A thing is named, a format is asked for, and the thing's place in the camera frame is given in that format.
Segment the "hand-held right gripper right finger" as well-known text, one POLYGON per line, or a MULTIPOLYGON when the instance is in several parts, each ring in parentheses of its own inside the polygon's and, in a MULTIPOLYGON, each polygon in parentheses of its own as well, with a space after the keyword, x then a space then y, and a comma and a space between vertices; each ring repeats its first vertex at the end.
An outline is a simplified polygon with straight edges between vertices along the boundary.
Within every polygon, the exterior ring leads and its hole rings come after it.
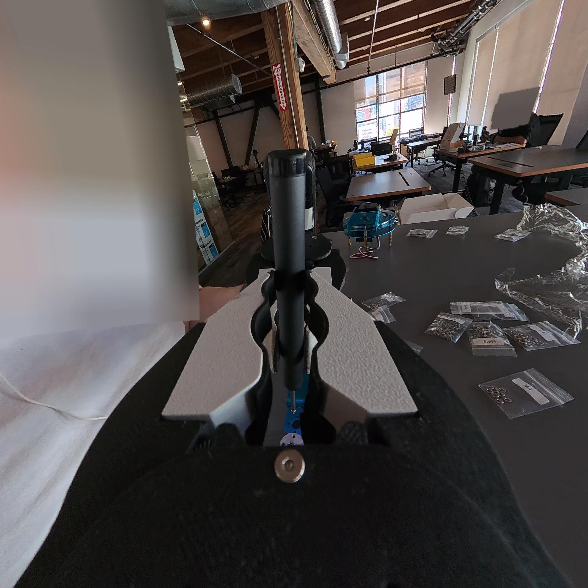
POLYGON ((316 270, 315 301, 326 314, 326 339, 315 347, 326 385, 320 413, 334 426, 372 417, 414 415, 417 407, 375 321, 316 270))

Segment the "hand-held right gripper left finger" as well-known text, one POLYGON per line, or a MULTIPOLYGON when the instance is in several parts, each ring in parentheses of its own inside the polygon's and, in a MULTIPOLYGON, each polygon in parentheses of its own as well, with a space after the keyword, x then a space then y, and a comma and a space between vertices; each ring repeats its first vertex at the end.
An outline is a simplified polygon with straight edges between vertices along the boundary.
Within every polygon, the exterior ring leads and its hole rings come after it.
POLYGON ((264 302, 269 269, 213 314, 162 412, 171 420, 206 420, 213 425, 250 425, 255 418, 252 390, 262 375, 262 349, 251 331, 264 302))

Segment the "black electric screwdriver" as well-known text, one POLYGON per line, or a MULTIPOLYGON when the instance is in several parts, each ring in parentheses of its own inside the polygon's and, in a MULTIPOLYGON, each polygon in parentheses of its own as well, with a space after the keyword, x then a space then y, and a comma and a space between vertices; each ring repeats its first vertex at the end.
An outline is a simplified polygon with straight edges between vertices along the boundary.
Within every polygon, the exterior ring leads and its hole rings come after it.
POLYGON ((264 164, 272 214, 281 371, 292 411, 304 373, 306 154, 303 149, 272 151, 264 164))

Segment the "blue metal bracket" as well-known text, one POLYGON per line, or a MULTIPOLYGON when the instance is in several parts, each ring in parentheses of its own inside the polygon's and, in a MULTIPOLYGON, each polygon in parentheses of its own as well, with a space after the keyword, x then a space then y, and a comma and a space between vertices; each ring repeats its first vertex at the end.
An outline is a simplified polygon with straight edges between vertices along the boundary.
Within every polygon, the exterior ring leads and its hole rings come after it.
POLYGON ((289 393, 286 398, 286 416, 284 423, 285 434, 296 432, 302 436, 301 416, 305 410, 305 401, 308 393, 309 374, 303 377, 303 382, 296 391, 289 393))

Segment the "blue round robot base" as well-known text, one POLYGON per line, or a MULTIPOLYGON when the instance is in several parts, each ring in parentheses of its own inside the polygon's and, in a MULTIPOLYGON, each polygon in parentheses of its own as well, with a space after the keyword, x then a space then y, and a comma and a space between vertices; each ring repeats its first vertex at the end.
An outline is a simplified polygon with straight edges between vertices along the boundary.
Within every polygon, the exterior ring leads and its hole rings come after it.
POLYGON ((399 218, 394 210, 367 202, 356 206, 344 216, 343 232, 349 239, 367 245, 375 239, 391 235, 398 224, 399 218))

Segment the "person's left forearm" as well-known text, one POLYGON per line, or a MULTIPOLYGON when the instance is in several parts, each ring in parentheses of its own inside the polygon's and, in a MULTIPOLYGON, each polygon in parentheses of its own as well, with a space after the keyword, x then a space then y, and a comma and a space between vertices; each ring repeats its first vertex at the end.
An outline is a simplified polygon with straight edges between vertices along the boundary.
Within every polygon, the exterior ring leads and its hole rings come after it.
POLYGON ((198 323, 206 322, 220 308, 233 300, 244 286, 244 284, 239 284, 230 288, 221 288, 217 286, 203 287, 199 285, 199 317, 195 320, 184 321, 185 333, 188 333, 198 323))

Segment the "dark grey desk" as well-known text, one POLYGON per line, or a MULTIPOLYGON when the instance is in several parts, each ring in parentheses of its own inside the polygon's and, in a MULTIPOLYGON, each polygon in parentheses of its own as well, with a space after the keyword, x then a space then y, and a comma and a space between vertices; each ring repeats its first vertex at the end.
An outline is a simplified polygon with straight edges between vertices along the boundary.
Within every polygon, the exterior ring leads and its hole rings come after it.
POLYGON ((560 269, 578 249, 548 232, 518 242, 495 238, 520 213, 401 225, 378 260, 351 260, 357 250, 342 232, 326 234, 348 273, 343 292, 354 302, 393 292, 389 327, 423 347, 420 356, 460 396, 499 455, 520 506, 541 542, 576 587, 587 587, 587 333, 582 343, 517 357, 472 356, 467 339, 453 344, 424 333, 450 302, 507 300, 495 277, 517 268, 527 279, 560 269), (565 405, 510 420, 479 384, 535 368, 570 393, 565 405))

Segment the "long dark office desk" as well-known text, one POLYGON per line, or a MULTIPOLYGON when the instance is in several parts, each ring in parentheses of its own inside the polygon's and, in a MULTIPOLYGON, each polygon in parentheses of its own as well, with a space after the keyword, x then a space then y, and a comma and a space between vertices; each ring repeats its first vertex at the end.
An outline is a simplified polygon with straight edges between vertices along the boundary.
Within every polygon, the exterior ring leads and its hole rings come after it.
POLYGON ((472 172, 496 180, 494 195, 490 204, 490 215, 496 215, 506 185, 529 186, 534 178, 558 178, 555 187, 546 184, 548 191, 562 191, 569 188, 574 176, 587 173, 587 144, 575 148, 563 146, 538 146, 497 153, 474 158, 472 172))

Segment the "black office chair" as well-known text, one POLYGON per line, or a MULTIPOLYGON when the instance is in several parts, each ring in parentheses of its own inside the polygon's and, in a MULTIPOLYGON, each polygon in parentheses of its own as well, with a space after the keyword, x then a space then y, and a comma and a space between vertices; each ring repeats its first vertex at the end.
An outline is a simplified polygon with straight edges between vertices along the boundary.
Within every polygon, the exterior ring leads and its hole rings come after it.
POLYGON ((344 214, 355 209, 355 205, 346 200, 350 178, 333 180, 326 166, 316 171, 316 178, 326 202, 325 225, 336 228, 342 223, 344 214))

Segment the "wooden top office table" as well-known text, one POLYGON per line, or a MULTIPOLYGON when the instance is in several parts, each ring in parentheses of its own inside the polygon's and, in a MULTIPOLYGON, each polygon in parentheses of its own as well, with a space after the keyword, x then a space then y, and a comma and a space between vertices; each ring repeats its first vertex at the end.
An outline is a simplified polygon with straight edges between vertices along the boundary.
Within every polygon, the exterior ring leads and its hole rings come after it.
POLYGON ((397 199, 408 195, 422 195, 432 189, 430 184, 411 167, 399 171, 371 173, 353 177, 346 201, 397 199))

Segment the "blue and white boxes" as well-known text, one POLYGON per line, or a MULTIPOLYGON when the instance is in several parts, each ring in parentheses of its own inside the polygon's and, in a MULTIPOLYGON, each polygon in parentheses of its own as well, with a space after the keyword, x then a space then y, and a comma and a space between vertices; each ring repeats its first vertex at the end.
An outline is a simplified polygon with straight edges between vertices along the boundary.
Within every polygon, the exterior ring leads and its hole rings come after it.
POLYGON ((210 232, 208 222, 206 221, 195 189, 192 190, 192 194, 196 240, 204 262, 208 266, 215 260, 216 257, 218 257, 219 252, 210 232))

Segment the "white foam packaging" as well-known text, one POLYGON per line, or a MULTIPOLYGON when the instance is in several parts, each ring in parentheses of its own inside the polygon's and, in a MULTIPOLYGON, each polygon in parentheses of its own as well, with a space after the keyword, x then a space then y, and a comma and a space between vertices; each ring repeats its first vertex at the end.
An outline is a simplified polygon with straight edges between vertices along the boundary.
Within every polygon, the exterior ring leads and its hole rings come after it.
POLYGON ((458 193, 430 194, 406 198, 399 210, 399 220, 401 224, 416 224, 466 218, 473 209, 458 193))

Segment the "wooden support column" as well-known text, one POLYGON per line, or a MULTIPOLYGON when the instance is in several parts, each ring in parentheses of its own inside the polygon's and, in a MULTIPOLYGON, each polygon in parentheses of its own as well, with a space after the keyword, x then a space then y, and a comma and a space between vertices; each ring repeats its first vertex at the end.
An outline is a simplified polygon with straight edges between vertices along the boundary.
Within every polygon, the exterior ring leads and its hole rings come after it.
POLYGON ((263 11, 261 17, 268 47, 270 73, 272 75, 273 64, 281 64, 283 83, 288 97, 288 110, 280 112, 278 108, 285 148, 308 149, 300 79, 295 65, 297 47, 290 4, 287 2, 263 11))

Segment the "group of clear screw bags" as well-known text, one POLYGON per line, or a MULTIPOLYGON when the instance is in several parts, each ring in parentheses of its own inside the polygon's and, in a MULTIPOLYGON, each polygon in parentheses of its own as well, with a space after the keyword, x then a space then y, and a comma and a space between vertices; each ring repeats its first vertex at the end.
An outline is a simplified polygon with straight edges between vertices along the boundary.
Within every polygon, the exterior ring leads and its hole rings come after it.
POLYGON ((448 235, 450 221, 398 226, 389 245, 388 237, 374 253, 377 260, 351 259, 345 286, 354 302, 393 292, 404 302, 392 306, 395 321, 386 325, 403 340, 423 346, 424 359, 445 381, 474 405, 496 405, 510 419, 530 415, 569 401, 567 390, 576 396, 573 408, 587 392, 587 343, 548 347, 542 336, 548 328, 538 324, 538 312, 527 310, 532 322, 493 320, 502 330, 523 325, 524 331, 545 345, 525 351, 517 346, 515 356, 473 355, 468 329, 453 343, 425 330, 439 313, 450 316, 450 325, 460 327, 466 316, 450 312, 452 302, 507 304, 508 297, 495 286, 495 278, 508 268, 529 275, 555 268, 574 247, 564 239, 537 232, 511 242, 496 239, 516 215, 473 217, 457 221, 467 224, 462 235, 448 235))

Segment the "large paned window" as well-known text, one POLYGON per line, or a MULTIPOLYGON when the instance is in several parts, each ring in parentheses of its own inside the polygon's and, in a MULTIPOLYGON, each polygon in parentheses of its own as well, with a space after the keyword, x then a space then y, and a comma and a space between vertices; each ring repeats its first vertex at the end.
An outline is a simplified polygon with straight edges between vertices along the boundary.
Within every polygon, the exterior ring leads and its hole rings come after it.
POLYGON ((422 133, 426 80, 426 61, 355 80, 357 140, 422 133))

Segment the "red fire extinguisher sign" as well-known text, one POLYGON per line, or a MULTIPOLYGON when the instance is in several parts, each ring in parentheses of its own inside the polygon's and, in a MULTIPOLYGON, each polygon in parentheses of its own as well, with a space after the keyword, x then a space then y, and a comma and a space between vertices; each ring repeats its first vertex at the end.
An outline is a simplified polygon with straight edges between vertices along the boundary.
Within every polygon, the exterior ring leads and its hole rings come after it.
POLYGON ((280 112, 286 112, 288 110, 288 97, 285 91, 282 75, 282 67, 280 63, 273 64, 271 66, 271 72, 273 77, 273 83, 276 93, 276 101, 280 112))

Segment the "person's white shirt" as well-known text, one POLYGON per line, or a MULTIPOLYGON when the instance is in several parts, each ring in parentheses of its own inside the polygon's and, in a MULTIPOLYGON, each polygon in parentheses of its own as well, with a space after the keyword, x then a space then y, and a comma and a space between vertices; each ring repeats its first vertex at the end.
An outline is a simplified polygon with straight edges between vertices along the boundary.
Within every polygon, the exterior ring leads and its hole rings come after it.
POLYGON ((203 330, 182 322, 1 340, 1 587, 42 586, 136 479, 193 448, 161 419, 203 330))

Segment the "crumpled clear plastic wrap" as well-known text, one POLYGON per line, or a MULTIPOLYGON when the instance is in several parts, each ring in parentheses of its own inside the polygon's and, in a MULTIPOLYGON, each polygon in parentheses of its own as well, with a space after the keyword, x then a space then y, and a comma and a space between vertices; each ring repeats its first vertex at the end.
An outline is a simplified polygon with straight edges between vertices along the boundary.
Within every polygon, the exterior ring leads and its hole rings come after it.
POLYGON ((496 289, 529 308, 562 322, 566 333, 577 338, 587 328, 587 223, 567 208, 551 203, 525 205, 519 231, 547 230, 572 241, 580 252, 545 276, 514 279, 516 268, 508 268, 495 279, 496 289))

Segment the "black computer monitor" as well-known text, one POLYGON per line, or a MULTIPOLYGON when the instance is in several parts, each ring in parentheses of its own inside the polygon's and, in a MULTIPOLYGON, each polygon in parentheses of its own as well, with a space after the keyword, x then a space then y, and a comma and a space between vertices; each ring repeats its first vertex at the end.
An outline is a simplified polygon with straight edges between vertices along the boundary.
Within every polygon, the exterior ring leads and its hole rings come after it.
POLYGON ((533 112, 528 123, 526 148, 547 145, 562 118, 563 114, 537 115, 533 112))

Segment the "beige roller blinds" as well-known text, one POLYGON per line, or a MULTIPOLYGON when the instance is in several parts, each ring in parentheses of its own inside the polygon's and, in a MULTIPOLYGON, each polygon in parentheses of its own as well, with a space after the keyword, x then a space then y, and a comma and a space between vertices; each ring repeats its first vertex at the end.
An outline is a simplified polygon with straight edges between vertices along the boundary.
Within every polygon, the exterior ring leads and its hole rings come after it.
POLYGON ((534 1, 481 39, 469 124, 524 125, 534 112, 561 1, 534 1))

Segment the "ribbed wall air duct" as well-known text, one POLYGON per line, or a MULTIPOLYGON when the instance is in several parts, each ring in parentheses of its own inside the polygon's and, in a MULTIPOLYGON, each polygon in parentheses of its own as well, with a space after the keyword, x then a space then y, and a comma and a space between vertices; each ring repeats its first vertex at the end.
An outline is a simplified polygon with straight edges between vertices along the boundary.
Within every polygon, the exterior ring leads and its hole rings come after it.
POLYGON ((187 103, 190 107, 206 107, 223 100, 234 103, 234 97, 241 94, 241 81, 235 74, 231 74, 187 92, 187 103))

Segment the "silver ceiling air duct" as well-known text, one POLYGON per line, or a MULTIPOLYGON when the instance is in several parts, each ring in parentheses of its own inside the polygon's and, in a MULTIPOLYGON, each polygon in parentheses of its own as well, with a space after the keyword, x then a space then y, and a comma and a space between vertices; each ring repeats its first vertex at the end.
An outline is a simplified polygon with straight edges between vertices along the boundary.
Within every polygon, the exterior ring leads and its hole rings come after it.
POLYGON ((341 33, 334 1, 311 1, 326 35, 337 67, 342 70, 349 60, 349 36, 341 33))

